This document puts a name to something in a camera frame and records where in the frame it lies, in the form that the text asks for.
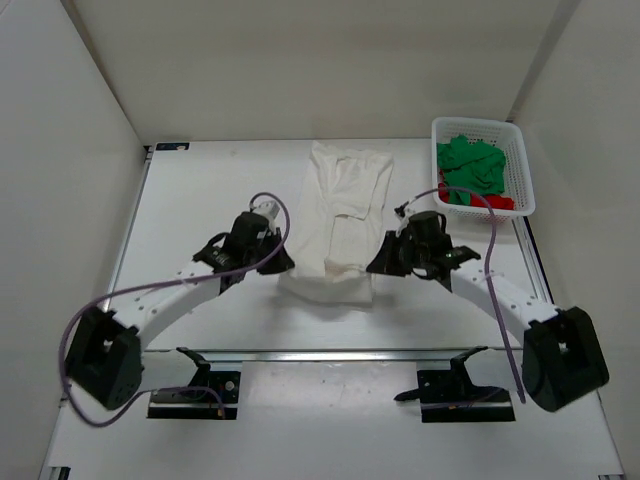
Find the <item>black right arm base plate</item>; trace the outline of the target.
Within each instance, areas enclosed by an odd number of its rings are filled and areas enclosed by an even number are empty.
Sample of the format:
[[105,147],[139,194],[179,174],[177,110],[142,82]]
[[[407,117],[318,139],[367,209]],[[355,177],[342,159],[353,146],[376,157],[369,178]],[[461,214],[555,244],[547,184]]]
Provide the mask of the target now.
[[488,347],[474,347],[448,360],[447,369],[419,367],[417,386],[398,393],[396,403],[417,401],[422,423],[493,423],[516,420],[510,394],[497,386],[479,386],[466,368]]

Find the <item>white t shirt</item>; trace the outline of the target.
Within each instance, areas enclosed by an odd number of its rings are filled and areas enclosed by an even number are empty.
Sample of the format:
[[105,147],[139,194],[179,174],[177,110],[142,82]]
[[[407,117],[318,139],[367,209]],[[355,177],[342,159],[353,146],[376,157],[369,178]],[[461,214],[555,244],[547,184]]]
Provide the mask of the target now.
[[279,286],[307,301],[369,305],[366,267],[384,236],[383,210],[394,158],[315,141],[287,251],[295,263]]

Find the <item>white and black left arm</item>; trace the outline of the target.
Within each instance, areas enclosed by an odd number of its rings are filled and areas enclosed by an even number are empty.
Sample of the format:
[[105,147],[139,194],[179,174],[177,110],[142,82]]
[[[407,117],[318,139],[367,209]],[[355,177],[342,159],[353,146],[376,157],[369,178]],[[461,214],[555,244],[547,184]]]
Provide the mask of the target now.
[[123,412],[147,392],[181,393],[188,400],[219,399],[210,387],[210,366],[187,347],[149,351],[165,330],[200,305],[224,295],[247,274],[291,270],[285,249],[288,227],[276,220],[290,213],[275,195],[261,192],[231,229],[214,235],[173,279],[128,287],[130,304],[105,310],[92,301],[70,322],[61,341],[60,376],[80,387],[107,411]]

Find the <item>green t shirt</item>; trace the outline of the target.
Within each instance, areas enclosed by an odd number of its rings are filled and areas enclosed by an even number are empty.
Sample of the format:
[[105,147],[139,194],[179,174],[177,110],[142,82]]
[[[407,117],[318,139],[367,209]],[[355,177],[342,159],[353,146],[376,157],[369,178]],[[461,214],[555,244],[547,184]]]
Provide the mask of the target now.
[[514,209],[513,200],[504,196],[506,156],[499,148],[459,135],[437,144],[437,165],[440,187],[466,188],[485,198],[493,209]]

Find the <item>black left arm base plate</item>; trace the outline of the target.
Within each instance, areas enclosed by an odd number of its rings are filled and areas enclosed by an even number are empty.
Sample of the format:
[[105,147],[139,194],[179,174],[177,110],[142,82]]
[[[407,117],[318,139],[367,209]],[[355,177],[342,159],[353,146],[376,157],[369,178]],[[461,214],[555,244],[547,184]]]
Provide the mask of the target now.
[[236,420],[239,411],[241,366],[212,364],[203,355],[180,347],[195,367],[186,386],[153,391],[147,418],[154,420]]

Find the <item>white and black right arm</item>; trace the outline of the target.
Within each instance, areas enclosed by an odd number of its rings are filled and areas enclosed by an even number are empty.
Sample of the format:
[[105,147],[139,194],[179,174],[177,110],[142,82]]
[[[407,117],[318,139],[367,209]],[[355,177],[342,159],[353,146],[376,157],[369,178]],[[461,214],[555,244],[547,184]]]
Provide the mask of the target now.
[[561,309],[505,280],[487,266],[484,256],[453,245],[439,213],[415,213],[399,230],[387,231],[367,270],[436,281],[495,319],[500,331],[520,346],[471,348],[453,357],[439,379],[397,395],[398,402],[418,399],[425,410],[455,409],[523,390],[540,408],[555,412],[610,380],[586,311]]

